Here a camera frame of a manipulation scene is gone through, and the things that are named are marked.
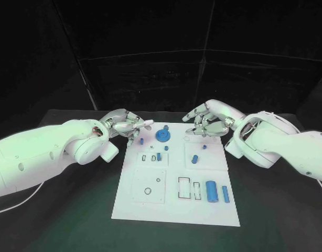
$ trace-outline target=table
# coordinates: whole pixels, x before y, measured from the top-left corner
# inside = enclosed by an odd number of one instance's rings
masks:
[[[48,110],[38,126],[99,119],[107,111]],[[135,112],[145,120],[182,122],[184,113]],[[280,114],[299,129],[296,116]],[[225,144],[231,134],[221,137]],[[119,154],[71,164],[33,198],[0,214],[0,251],[322,251],[322,189],[284,160],[270,169],[225,153],[241,227],[110,219],[126,139]],[[0,198],[0,209],[34,187]]]

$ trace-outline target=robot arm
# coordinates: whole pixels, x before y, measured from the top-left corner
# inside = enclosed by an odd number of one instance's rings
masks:
[[[70,120],[61,125],[20,132],[0,140],[0,196],[37,185],[73,164],[87,164],[97,156],[106,162],[118,154],[109,142],[116,135],[128,137],[128,146],[139,128],[151,129],[125,109],[110,111],[97,120]]]
[[[297,128],[273,113],[260,112],[245,116],[222,102],[210,100],[182,118],[195,117],[195,128],[187,133],[202,136],[224,135],[234,130],[225,151],[268,168],[280,157],[297,172],[322,181],[322,132],[300,133]]]

